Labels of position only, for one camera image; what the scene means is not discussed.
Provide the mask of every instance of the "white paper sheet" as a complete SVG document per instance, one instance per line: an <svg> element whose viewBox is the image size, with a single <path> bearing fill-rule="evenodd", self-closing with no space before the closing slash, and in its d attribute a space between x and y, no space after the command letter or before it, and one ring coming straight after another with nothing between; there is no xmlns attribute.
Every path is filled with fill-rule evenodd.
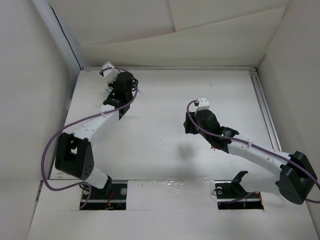
<svg viewBox="0 0 320 240"><path fill-rule="evenodd" d="M280 23L277 8L157 37L79 47L92 66L257 65Z"/></svg>
<svg viewBox="0 0 320 240"><path fill-rule="evenodd" d="M176 31L285 7L290 0L169 0Z"/></svg>
<svg viewBox="0 0 320 240"><path fill-rule="evenodd" d="M175 31L168 0L49 0L49 3L82 46Z"/></svg>

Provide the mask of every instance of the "screw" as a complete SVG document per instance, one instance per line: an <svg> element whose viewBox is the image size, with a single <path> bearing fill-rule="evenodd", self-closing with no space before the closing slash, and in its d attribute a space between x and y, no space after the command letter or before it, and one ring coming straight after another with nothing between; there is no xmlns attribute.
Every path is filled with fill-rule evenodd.
<svg viewBox="0 0 320 240"><path fill-rule="evenodd" d="M222 187L218 186L215 191L217 194L222 194Z"/></svg>
<svg viewBox="0 0 320 240"><path fill-rule="evenodd" d="M126 188L121 188L120 194L121 195L126 195L127 194L127 189Z"/></svg>

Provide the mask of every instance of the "white wall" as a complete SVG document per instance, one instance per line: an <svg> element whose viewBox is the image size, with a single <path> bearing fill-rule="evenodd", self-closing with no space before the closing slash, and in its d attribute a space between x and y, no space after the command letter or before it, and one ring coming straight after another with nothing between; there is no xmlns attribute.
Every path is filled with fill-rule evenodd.
<svg viewBox="0 0 320 240"><path fill-rule="evenodd" d="M0 29L0 179L40 180L69 71L32 1L1 1Z"/></svg>
<svg viewBox="0 0 320 240"><path fill-rule="evenodd" d="M292 0L258 68L284 151L305 153L320 177L320 1ZM316 187L310 198L320 200ZM320 233L320 205L309 204Z"/></svg>

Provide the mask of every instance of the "red wire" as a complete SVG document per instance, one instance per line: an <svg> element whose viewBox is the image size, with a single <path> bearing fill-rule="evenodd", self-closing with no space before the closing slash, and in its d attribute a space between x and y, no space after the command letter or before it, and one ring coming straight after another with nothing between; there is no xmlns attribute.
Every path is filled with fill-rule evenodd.
<svg viewBox="0 0 320 240"><path fill-rule="evenodd" d="M114 196L114 194L115 194L115 190L112 190L112 191L111 191L111 194L110 194L110 196L109 196L109 198L108 198L108 201L107 201L106 204L104 205L104 209L106 209L106 208L109 206L110 199Z"/></svg>

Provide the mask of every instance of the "white table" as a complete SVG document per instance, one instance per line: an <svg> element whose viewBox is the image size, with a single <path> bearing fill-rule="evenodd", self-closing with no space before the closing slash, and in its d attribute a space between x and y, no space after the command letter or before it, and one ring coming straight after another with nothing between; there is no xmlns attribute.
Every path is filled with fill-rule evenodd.
<svg viewBox="0 0 320 240"><path fill-rule="evenodd" d="M221 125L278 148L254 71L130 71L143 94L93 147L95 163L103 172L113 179L130 180L127 210L80 211L79 187L52 192L44 186L29 240L318 239L305 203L295 205L261 190L259 183L275 182L271 173L240 157L210 149L199 135L184 133L187 104L207 97ZM66 123L96 113L106 99L106 83L98 72L87 69L80 73ZM232 179L241 170L248 170L245 178L256 191L262 191L264 210L218 210L211 195L213 180ZM56 169L50 177L54 187L75 182Z"/></svg>

